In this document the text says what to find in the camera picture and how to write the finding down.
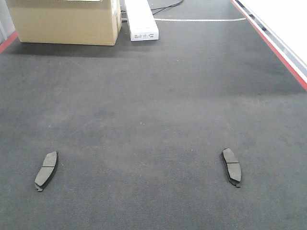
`brake pad friction material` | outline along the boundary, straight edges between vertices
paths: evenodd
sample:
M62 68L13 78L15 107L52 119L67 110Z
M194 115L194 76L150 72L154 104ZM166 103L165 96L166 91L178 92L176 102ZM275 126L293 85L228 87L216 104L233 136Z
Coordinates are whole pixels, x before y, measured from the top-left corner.
M240 187L241 182L241 166L239 161L236 159L234 152L231 149L225 149L222 152L222 159L227 171L227 177L231 184L236 187Z
M39 192L42 192L46 185L52 179L58 165L58 152L47 154L44 159L43 166L39 170L35 178L35 186Z

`gray carpet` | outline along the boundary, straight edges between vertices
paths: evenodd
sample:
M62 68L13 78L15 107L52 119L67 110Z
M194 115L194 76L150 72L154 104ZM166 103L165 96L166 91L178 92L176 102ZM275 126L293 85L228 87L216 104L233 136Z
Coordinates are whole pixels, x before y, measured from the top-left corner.
M242 15L186 0L157 17ZM130 42L124 23L114 47L15 41L0 55L0 229L306 229L304 89L247 21L157 24L158 41Z

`white wall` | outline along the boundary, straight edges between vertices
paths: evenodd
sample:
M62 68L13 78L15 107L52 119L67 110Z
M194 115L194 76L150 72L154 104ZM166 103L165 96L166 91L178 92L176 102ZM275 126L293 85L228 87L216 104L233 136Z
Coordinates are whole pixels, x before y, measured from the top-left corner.
M307 0L240 0L307 66Z
M0 0L0 44L15 31L5 0Z

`red stripe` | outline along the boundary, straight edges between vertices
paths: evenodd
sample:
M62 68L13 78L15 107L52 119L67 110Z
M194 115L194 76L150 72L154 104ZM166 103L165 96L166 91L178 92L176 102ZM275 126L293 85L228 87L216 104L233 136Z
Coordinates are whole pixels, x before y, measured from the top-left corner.
M238 7L235 0L231 0L235 7L245 15L243 9ZM275 55L279 58L279 60L287 67L287 69L292 73L292 75L296 78L296 80L303 86L303 88L307 91L307 82L296 72L296 70L291 66L291 64L281 55L281 53L273 46L273 44L263 35L263 31L261 31L258 27L256 27L250 17L246 17L251 25L256 29L258 34L262 37L265 43L271 48L271 50L275 53Z
M10 44L15 41L15 39L18 37L17 32L12 33L12 35L0 45L0 54L10 46Z

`black cable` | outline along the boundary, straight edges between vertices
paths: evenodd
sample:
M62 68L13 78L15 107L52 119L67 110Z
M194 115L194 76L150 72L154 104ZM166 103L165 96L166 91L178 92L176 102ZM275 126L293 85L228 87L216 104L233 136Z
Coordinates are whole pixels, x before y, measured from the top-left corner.
M172 5L169 5L169 6L165 6L165 7L154 8L154 9L151 9L151 10L152 10L152 11L159 10L159 11L153 13L153 15L155 15L155 14L157 14L157 13L163 11L163 10L166 10L166 9L168 9L168 8L173 8L173 7L179 6L179 5L181 5L183 2L184 2L184 0L181 0L180 2L177 2L177 3L175 3L175 4L172 4Z

